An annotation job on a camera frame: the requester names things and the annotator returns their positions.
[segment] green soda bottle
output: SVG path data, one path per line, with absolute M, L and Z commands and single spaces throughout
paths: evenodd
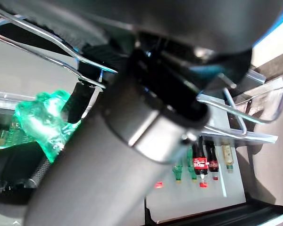
M 13 115 L 12 122 L 9 126 L 7 137 L 5 139 L 4 146 L 0 148 L 6 148 L 14 145 L 20 145 L 23 143 L 32 142 L 33 138 L 21 129 L 19 120 L 17 119 L 16 115 Z
M 173 167 L 173 173 L 175 175 L 176 183 L 181 183 L 181 175 L 183 173 L 183 161 L 180 159 Z
M 194 171 L 194 164 L 193 164 L 192 146 L 190 146 L 187 150 L 187 164 L 188 164 L 188 170 L 189 170 L 192 182 L 197 182 L 197 175 Z
M 0 149 L 4 149 L 5 147 L 5 140 L 8 135 L 8 130 L 1 129 L 0 130 Z
M 43 92 L 36 96 L 36 100 L 23 101 L 15 109 L 21 128 L 39 143 L 50 163 L 54 162 L 81 122 L 71 124 L 60 116 L 69 97 L 70 94 L 62 90 L 52 94 Z

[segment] metal wire rack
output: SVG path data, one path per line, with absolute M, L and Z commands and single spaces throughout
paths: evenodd
M 30 31 L 40 37 L 43 37 L 49 41 L 51 41 L 52 43 L 56 44 L 57 46 L 59 46 L 61 49 L 63 49 L 64 51 L 66 51 L 69 55 L 71 55 L 72 57 L 76 58 L 77 60 L 81 61 L 81 62 L 84 62 L 84 63 L 87 63 L 87 64 L 90 64 L 90 65 L 93 65 L 95 67 L 98 67 L 104 71 L 109 71 L 109 72 L 113 72 L 113 73 L 117 73 L 117 71 L 115 71 L 114 69 L 112 68 L 109 68 L 109 67 L 106 67 L 104 65 L 101 65 L 101 64 L 98 64 L 94 61 L 91 61 L 83 56 L 81 56 L 78 52 L 76 52 L 72 47 L 71 45 L 69 45 L 67 42 L 65 42 L 64 40 L 62 40 L 60 37 L 48 32 L 48 31 L 45 31 L 43 30 L 42 28 L 40 27 L 37 27 L 27 21 L 25 21 L 25 17 L 24 16 L 21 16 L 21 15 L 12 15 L 12 14 L 9 14 L 7 12 L 5 12 L 4 10 L 0 9 L 0 26 L 1 25 L 4 25 L 4 24 L 7 24 L 7 23 L 12 23 L 16 26 L 19 26 L 27 31 Z M 62 62 L 58 59 L 55 59 L 51 56 L 47 56 L 43 53 L 41 53 L 40 51 L 37 51 L 35 49 L 32 49 L 32 48 L 29 48 L 27 47 L 26 45 L 22 44 L 22 43 L 19 43 L 19 42 L 16 42 L 14 40 L 11 40 L 5 36 L 2 36 L 0 35 L 0 41 L 6 43 L 6 44 L 9 44 L 11 46 L 14 46 L 16 48 L 19 48 L 23 51 L 26 51 L 26 52 L 29 52 L 35 56 L 38 56 L 38 57 L 41 57 L 42 59 L 44 60 L 47 60 L 53 64 L 56 64 L 58 66 L 61 66 L 65 69 L 67 69 L 68 71 L 70 71 L 71 73 L 73 73 L 75 76 L 77 76 L 79 79 L 81 80 L 84 80 L 86 82 L 89 82 L 90 84 L 94 85 L 94 86 L 98 86 L 102 89 L 105 89 L 105 85 L 101 84 L 100 82 L 98 81 L 94 81 L 94 80 L 91 80 L 87 77 L 85 77 L 84 75 L 82 75 L 81 73 L 79 73 L 75 68 L 73 68 L 72 66 L 66 64 L 65 62 Z M 216 127 L 213 127 L 213 126 L 210 126 L 210 125 L 206 125 L 205 126 L 205 129 L 206 130 L 209 130 L 209 131 L 213 131 L 213 132 L 217 132 L 217 133 L 220 133 L 222 135 L 226 135 L 226 136 L 229 136 L 229 137 L 233 137 L 235 139 L 244 139 L 248 132 L 247 132 L 247 128 L 246 128 L 246 125 L 244 123 L 244 120 L 248 120 L 248 121 L 251 121 L 251 122 L 254 122 L 254 123 L 260 123 L 260 124 L 266 124 L 266 123 L 271 123 L 273 121 L 275 121 L 281 114 L 282 110 L 283 110 L 283 95 L 281 97 L 281 100 L 280 100 L 280 103 L 279 103 L 279 106 L 276 110 L 276 112 L 274 113 L 273 117 L 271 120 L 263 120 L 263 119 L 259 119 L 257 117 L 254 117 L 254 116 L 251 116 L 251 115 L 248 115 L 246 113 L 243 113 L 239 110 L 236 109 L 236 106 L 235 106 L 235 103 L 230 95 L 230 92 L 228 89 L 224 89 L 223 90 L 224 94 L 225 94 L 225 97 L 228 101 L 228 103 L 230 104 L 229 106 L 228 105 L 224 105 L 224 104 L 220 104 L 218 102 L 215 102 L 215 101 L 211 101 L 211 100 L 207 100 L 205 98 L 202 98 L 201 95 L 198 96 L 198 101 L 202 102 L 202 103 L 205 103 L 205 104 L 208 104 L 210 106 L 213 106 L 213 107 L 217 107 L 219 109 L 222 109 L 228 113 L 231 113 L 233 115 L 235 115 L 238 123 L 239 123 L 239 126 L 240 126 L 240 132 L 237 133 L 237 132 L 233 132 L 233 130 L 231 129 L 221 129 L 221 128 L 216 128 Z

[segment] metal bar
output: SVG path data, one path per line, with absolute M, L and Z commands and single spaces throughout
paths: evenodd
M 21 16 L 21 15 L 16 15 L 16 16 L 14 16 L 14 17 L 16 17 L 16 18 L 24 18 L 24 17 Z M 1 25 L 4 25 L 4 24 L 7 24 L 7 23 L 8 23 L 7 20 L 5 20 L 5 19 L 0 19 L 0 26 L 1 26 Z M 91 84 L 93 84 L 93 85 L 95 85 L 95 86 L 101 87 L 102 89 L 105 89 L 105 88 L 106 88 L 105 85 L 100 84 L 100 83 L 97 82 L 97 81 L 94 81 L 94 80 L 92 80 L 92 79 L 89 79 L 89 78 L 85 77 L 84 75 L 82 75 L 81 73 L 79 73 L 75 68 L 73 68 L 72 66 L 68 65 L 67 63 L 65 63 L 65 62 L 63 62 L 63 61 L 60 61 L 60 60 L 57 60 L 57 59 L 55 59 L 55 58 L 53 58 L 53 57 L 47 56 L 47 55 L 45 55 L 45 54 L 43 54 L 43 53 L 41 53 L 41 52 L 39 52 L 39 51 L 37 51 L 37 50 L 34 50 L 34 49 L 32 49 L 32 48 L 27 47 L 26 45 L 24 45 L 24 44 L 22 44 L 22 43 L 19 43 L 19 42 L 16 42 L 16 41 L 14 41 L 14 40 L 11 40 L 11 39 L 9 39 L 9 38 L 6 38 L 6 37 L 4 37 L 3 35 L 0 35 L 0 41 L 2 41 L 2 42 L 4 42 L 4 43 L 7 43 L 7 44 L 9 44 L 9 45 L 11 45 L 11 46 L 14 46 L 14 47 L 16 47 L 16 48 L 19 48 L 19 49 L 21 49 L 21 50 L 24 50 L 25 52 L 34 54 L 35 56 L 40 57 L 40 58 L 42 58 L 42 59 L 44 59 L 44 60 L 47 60 L 47 61 L 49 61 L 49 62 L 51 62 L 51 63 L 53 63 L 53 64 L 56 64 L 56 65 L 58 65 L 58 66 L 61 66 L 61 67 L 65 68 L 65 69 L 67 69 L 68 71 L 70 71 L 71 73 L 75 74 L 75 75 L 76 75 L 79 79 L 81 79 L 81 80 L 84 80 L 84 81 L 86 81 L 86 82 L 89 82 L 89 83 L 91 83 Z
M 227 129 L 228 131 L 230 131 L 231 134 L 234 135 L 240 135 L 240 130 L 238 129 Z M 208 130 L 208 129 L 203 129 L 201 131 L 201 135 L 205 136 L 205 137 L 228 137 L 228 135 L 225 134 L 221 134 L 220 132 L 216 132 L 216 131 L 212 131 L 212 130 Z M 278 139 L 278 136 L 274 136 L 274 135 L 268 135 L 268 134 L 261 134 L 261 133 L 254 133 L 254 132 L 247 132 L 247 135 L 245 138 L 239 138 L 239 141 L 247 141 L 247 142 L 260 142 L 261 144 L 263 143 L 270 143 L 270 144 L 274 144 Z
M 224 88 L 223 91 L 225 93 L 225 96 L 226 96 L 230 106 L 232 106 L 232 108 L 236 109 L 235 102 L 233 101 L 233 98 L 232 98 L 230 92 L 228 91 L 228 89 Z M 242 117 L 236 115 L 236 119 L 237 119 L 237 121 L 239 123 L 239 126 L 240 126 L 241 130 L 242 130 L 242 134 L 241 135 L 246 135 L 247 129 L 246 129 L 246 125 L 245 125 Z
M 71 55 L 72 57 L 78 59 L 79 61 L 82 61 L 86 64 L 90 64 L 93 65 L 95 67 L 98 67 L 104 71 L 108 71 L 108 72 L 113 72 L 113 73 L 117 73 L 116 70 L 103 66 L 101 64 L 98 64 L 94 61 L 91 61 L 83 56 L 81 56 L 80 54 L 78 54 L 71 45 L 69 45 L 67 42 L 65 42 L 64 40 L 62 40 L 61 38 L 59 38 L 58 36 L 40 28 L 37 27 L 27 21 L 24 21 L 23 17 L 19 18 L 16 17 L 12 14 L 9 14 L 7 12 L 5 12 L 4 10 L 0 9 L 0 18 L 6 19 L 8 20 L 10 23 L 17 25 L 27 31 L 30 31 L 42 38 L 47 39 L 48 41 L 51 41 L 52 43 L 56 44 L 57 46 L 59 46 L 61 49 L 63 49 L 65 52 L 67 52 L 69 55 Z
M 233 101 L 233 98 L 230 94 L 230 92 L 228 91 L 227 88 L 223 89 L 224 93 L 225 93 L 225 97 L 227 98 L 228 102 L 230 103 L 232 108 L 236 108 L 235 103 Z M 224 130 L 224 129 L 220 129 L 220 128 L 216 128 L 210 125 L 206 125 L 204 128 L 211 130 L 213 132 L 218 132 L 220 134 L 226 135 L 226 136 L 230 136 L 236 139 L 244 139 L 247 135 L 247 129 L 246 129 L 246 125 L 243 121 L 243 119 L 240 116 L 236 115 L 236 119 L 238 120 L 239 126 L 242 130 L 241 134 L 238 133 L 232 133 L 230 130 Z
M 214 106 L 214 107 L 217 107 L 217 108 L 222 109 L 222 110 L 224 110 L 224 111 L 226 111 L 228 113 L 234 114 L 236 116 L 240 116 L 240 117 L 242 117 L 242 118 L 244 118 L 246 120 L 249 120 L 249 121 L 252 121 L 252 122 L 255 122 L 255 123 L 259 123 L 259 124 L 267 124 L 267 123 L 274 122 L 276 119 L 279 118 L 280 113 L 283 110 L 283 95 L 281 97 L 281 100 L 280 100 L 279 106 L 277 108 L 277 111 L 274 113 L 274 115 L 273 115 L 271 120 L 259 119 L 257 117 L 254 117 L 254 116 L 242 113 L 239 110 L 236 110 L 236 109 L 234 109 L 234 108 L 232 108 L 230 106 L 223 105 L 223 104 L 220 104 L 220 103 L 215 102 L 215 101 L 201 99 L 201 97 L 198 97 L 198 101 L 202 102 L 202 103 L 205 103 L 205 104 L 208 104 L 208 105 L 211 105 L 211 106 Z

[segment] white surface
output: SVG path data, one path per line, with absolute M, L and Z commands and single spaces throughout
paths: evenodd
M 259 67 L 283 54 L 283 23 L 253 48 L 251 63 Z
M 214 97 L 209 98 L 224 103 L 223 100 Z M 229 128 L 225 112 L 216 108 L 211 108 L 211 111 L 213 115 L 211 123 L 214 126 Z M 215 145 L 219 162 L 219 180 L 213 181 L 209 172 L 207 177 L 208 188 L 200 188 L 198 182 L 191 182 L 186 161 L 183 161 L 182 183 L 177 184 L 172 168 L 170 168 L 168 174 L 161 179 L 164 182 L 164 187 L 153 189 L 147 196 L 147 207 L 150 209 L 154 221 L 180 218 L 245 202 L 235 148 L 231 145 L 234 164 L 233 173 L 230 174 L 226 170 L 220 142 L 215 141 Z
M 49 53 L 76 67 L 76 61 L 62 54 Z M 39 92 L 63 89 L 72 92 L 77 78 L 66 69 L 0 42 L 0 91 L 34 97 Z
M 121 226 L 141 226 L 145 224 L 145 207 L 144 202 L 135 206 L 127 217 L 119 224 Z
M 0 215 L 0 226 L 20 226 L 21 220 Z

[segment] crumpled plastic bottle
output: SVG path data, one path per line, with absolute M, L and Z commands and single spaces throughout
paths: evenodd
M 60 117 L 69 97 L 62 90 L 52 94 L 42 92 L 34 101 L 23 101 L 15 109 L 21 128 L 39 143 L 51 163 L 81 123 L 70 124 Z

